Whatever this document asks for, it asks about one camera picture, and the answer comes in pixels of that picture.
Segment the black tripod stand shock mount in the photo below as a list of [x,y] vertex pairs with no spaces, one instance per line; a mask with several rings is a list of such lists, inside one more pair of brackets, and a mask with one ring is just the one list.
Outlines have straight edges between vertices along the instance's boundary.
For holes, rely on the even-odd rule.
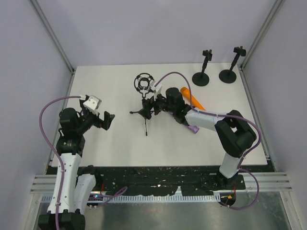
[[130,111],[132,114],[140,114],[144,118],[145,124],[145,135],[148,136],[147,132],[147,123],[146,120],[151,118],[151,107],[150,107],[150,99],[146,98],[146,95],[150,92],[153,92],[150,89],[151,83],[154,82],[154,78],[149,73],[140,73],[134,79],[134,88],[135,90],[142,95],[142,109],[139,111]]

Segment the orange microphone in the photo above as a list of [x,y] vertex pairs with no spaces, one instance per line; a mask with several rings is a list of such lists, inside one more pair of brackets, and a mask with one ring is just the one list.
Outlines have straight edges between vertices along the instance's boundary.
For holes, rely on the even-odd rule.
[[190,94],[190,91],[186,87],[180,89],[182,96],[187,99],[189,102],[192,102],[192,105],[198,109],[205,110],[205,108],[196,100],[196,98]]

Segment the black round-base mic stand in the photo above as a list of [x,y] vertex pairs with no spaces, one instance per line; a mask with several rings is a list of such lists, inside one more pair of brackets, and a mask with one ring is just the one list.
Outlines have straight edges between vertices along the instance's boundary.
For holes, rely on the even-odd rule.
[[202,55],[205,57],[202,65],[201,72],[197,72],[192,76],[192,82],[196,86],[206,86],[208,85],[210,79],[209,76],[205,73],[208,62],[212,60],[212,50],[203,50]]

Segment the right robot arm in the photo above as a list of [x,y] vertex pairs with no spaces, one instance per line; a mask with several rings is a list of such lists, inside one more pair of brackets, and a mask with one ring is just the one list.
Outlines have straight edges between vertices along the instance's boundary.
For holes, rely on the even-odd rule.
[[202,127],[217,133],[225,150],[217,183],[223,189],[232,186],[244,153],[256,140],[256,133],[241,113],[232,110],[227,114],[211,115],[185,103],[179,89],[175,87],[167,89],[165,96],[158,94],[149,99],[143,98],[142,109],[138,114],[150,120],[152,114],[157,115],[161,111],[171,113],[182,125]]

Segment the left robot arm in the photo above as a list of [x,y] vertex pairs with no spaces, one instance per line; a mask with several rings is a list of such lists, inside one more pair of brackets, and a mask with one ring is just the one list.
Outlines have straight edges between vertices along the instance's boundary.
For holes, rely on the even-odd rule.
[[61,128],[56,145],[58,169],[52,200],[47,213],[38,218],[42,230],[83,230],[85,228],[84,211],[91,191],[102,187],[102,178],[93,166],[78,174],[83,149],[84,133],[91,127],[108,130],[115,115],[104,112],[104,119],[99,113],[92,113],[86,108],[77,112],[66,108],[59,114]]

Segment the black front rail base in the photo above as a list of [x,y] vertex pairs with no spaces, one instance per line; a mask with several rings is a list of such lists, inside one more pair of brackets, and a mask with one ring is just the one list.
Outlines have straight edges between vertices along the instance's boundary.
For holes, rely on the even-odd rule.
[[76,185],[82,173],[91,173],[97,177],[94,191],[113,195],[126,187],[126,196],[173,196],[179,188],[185,196],[211,195],[218,190],[245,190],[242,175],[222,179],[218,169],[218,166],[78,167],[72,182]]

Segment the left aluminium frame post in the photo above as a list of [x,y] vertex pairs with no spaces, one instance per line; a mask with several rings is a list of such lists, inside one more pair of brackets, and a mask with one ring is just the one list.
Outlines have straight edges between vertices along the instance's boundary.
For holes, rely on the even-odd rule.
[[37,0],[29,0],[30,5],[32,6],[34,12],[36,13],[38,19],[40,20],[41,24],[43,25],[46,33],[50,37],[53,45],[55,46],[56,50],[58,51],[61,59],[65,63],[67,69],[69,70],[70,74],[73,74],[75,71],[75,68],[69,61],[68,56],[66,55],[59,39],[57,38],[49,20],[47,19],[43,9],[41,8],[39,2]]

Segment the aluminium frame post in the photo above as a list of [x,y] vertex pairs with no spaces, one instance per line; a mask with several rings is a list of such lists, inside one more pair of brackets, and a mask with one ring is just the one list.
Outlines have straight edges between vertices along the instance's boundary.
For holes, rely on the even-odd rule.
[[264,22],[262,23],[259,31],[257,32],[257,35],[255,39],[253,40],[251,47],[249,51],[247,52],[247,55],[240,65],[240,69],[244,70],[247,64],[249,63],[252,55],[255,53],[256,49],[260,45],[261,41],[265,37],[267,31],[269,30],[271,24],[273,23],[275,17],[277,16],[278,12],[282,8],[283,4],[285,3],[285,0],[275,0],[273,2],[273,5],[271,6],[267,16],[264,19]]
[[75,71],[75,68],[69,61],[68,56],[66,55],[59,39],[57,38],[49,20],[47,19],[43,9],[41,8],[39,2],[37,0],[29,0],[30,5],[32,6],[34,12],[36,13],[38,19],[40,20],[41,24],[43,25],[46,33],[50,37],[53,45],[55,46],[56,50],[58,51],[61,59],[65,63],[67,69],[69,70],[70,74],[73,74]]

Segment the right aluminium frame post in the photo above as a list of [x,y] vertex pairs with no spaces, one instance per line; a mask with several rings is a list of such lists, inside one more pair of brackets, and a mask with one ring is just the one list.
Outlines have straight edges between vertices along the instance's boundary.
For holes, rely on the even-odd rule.
[[255,53],[256,49],[260,45],[261,41],[265,37],[267,31],[269,30],[271,24],[273,23],[275,17],[277,16],[278,12],[282,8],[283,4],[285,3],[285,0],[275,0],[273,2],[273,5],[271,6],[267,16],[264,19],[264,22],[262,23],[259,31],[257,32],[257,35],[255,39],[253,40],[251,47],[249,51],[247,52],[247,55],[240,65],[240,69],[244,70],[247,64],[249,63],[252,55]]

